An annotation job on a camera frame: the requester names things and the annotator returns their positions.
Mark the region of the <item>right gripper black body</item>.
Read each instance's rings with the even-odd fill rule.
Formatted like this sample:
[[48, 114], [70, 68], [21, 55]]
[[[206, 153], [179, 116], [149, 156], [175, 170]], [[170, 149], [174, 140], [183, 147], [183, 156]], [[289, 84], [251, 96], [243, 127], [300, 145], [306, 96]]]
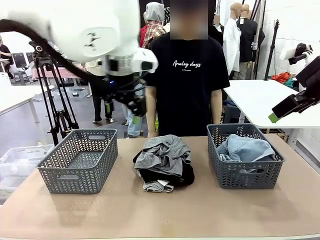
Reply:
[[320, 102], [320, 57], [310, 62], [296, 78], [305, 89], [295, 96], [298, 105], [294, 112], [302, 113]]

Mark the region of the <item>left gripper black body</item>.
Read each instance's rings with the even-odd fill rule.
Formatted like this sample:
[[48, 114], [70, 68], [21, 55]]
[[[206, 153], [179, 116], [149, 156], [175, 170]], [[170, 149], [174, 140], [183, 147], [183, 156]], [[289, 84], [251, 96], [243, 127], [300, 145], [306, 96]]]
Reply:
[[99, 81], [99, 92], [103, 98], [120, 100], [121, 103], [125, 99], [131, 102], [134, 94], [143, 90], [146, 81], [143, 76], [130, 74], [125, 76], [107, 75], [104, 79]]

